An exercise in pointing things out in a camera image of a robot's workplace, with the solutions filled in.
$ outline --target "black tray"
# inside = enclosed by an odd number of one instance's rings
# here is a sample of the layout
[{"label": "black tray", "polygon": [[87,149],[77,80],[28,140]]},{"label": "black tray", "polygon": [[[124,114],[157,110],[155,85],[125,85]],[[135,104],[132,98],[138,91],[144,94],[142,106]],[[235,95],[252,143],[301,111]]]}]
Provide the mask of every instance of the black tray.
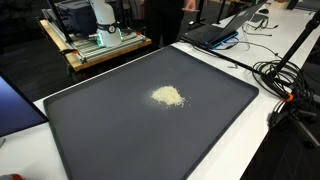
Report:
[{"label": "black tray", "polygon": [[[186,98],[150,98],[172,85]],[[69,179],[185,179],[258,89],[167,47],[44,101]]]}]

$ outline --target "white table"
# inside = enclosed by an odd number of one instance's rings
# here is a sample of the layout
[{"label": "white table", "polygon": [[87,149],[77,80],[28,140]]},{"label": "white table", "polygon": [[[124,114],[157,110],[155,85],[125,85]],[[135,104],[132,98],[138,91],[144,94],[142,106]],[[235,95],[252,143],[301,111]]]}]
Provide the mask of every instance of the white table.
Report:
[{"label": "white table", "polygon": [[[262,33],[271,33],[272,37],[248,36],[249,42],[267,46],[283,56],[304,30],[305,24],[312,16],[309,15],[309,12],[301,10],[269,10],[269,26],[278,24],[279,27],[274,30],[263,30]],[[239,32],[241,40],[243,34],[241,30]],[[320,28],[309,36],[295,53],[291,62],[301,67],[319,35]],[[228,68],[228,66],[232,66],[231,63],[203,54],[189,44],[176,43],[174,46],[232,76],[259,87],[251,73],[241,67],[238,69]],[[238,44],[234,48],[220,51],[220,53],[248,65],[262,60],[275,59],[273,54],[263,48],[251,46],[249,51],[246,49],[247,45]],[[260,93],[256,99],[230,126],[189,179],[237,180],[241,177],[267,134],[268,114],[272,112],[279,101],[261,87],[259,89]],[[35,104],[44,112],[42,100],[35,102]],[[7,137],[7,142],[0,149],[0,174],[9,173],[19,173],[31,179],[67,179],[48,124],[39,125]]]}]

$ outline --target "black pants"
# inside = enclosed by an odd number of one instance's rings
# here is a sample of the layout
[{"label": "black pants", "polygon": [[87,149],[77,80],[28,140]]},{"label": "black pants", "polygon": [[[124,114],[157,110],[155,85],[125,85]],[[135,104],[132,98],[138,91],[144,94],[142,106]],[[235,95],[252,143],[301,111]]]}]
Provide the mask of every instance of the black pants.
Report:
[{"label": "black pants", "polygon": [[167,46],[176,41],[183,18],[183,0],[146,0],[147,37],[156,45]]}]

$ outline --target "computer monitor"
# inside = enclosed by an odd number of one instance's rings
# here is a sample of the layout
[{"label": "computer monitor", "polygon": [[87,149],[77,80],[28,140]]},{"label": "computer monitor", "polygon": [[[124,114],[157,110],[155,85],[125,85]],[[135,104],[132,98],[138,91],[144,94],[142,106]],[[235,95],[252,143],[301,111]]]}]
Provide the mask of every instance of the computer monitor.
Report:
[{"label": "computer monitor", "polygon": [[0,147],[4,136],[45,122],[47,117],[0,70]]}]

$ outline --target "laptop screen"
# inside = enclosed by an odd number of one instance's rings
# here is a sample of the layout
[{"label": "laptop screen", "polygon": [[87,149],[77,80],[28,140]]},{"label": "laptop screen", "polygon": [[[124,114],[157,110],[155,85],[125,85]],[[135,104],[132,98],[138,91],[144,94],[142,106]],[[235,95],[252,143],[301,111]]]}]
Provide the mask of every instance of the laptop screen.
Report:
[{"label": "laptop screen", "polygon": [[47,122],[47,118],[0,71],[0,137]]},{"label": "laptop screen", "polygon": [[235,17],[232,18],[225,29],[213,40],[213,42],[217,40],[219,41],[228,36],[230,33],[237,31],[246,21],[251,19],[254,13],[257,12],[263,4],[264,3],[262,2],[236,13]]}]

